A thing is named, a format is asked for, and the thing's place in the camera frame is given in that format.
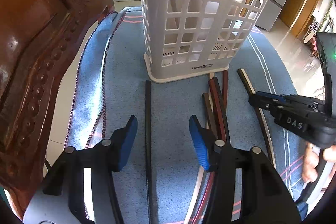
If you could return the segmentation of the right hand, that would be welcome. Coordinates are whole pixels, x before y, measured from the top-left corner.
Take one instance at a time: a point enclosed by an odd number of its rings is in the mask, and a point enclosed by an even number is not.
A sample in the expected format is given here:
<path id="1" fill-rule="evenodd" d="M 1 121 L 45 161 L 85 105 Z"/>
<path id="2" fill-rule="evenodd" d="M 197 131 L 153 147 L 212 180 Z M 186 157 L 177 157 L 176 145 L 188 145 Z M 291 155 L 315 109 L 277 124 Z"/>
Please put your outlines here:
<path id="1" fill-rule="evenodd" d="M 323 152 L 325 161 L 334 163 L 333 169 L 329 175 L 332 178 L 335 174 L 336 146 L 333 145 Z M 316 167 L 319 163 L 319 156 L 313 151 L 313 145 L 306 142 L 305 154 L 303 157 L 302 179 L 303 182 L 315 182 L 318 177 Z"/>

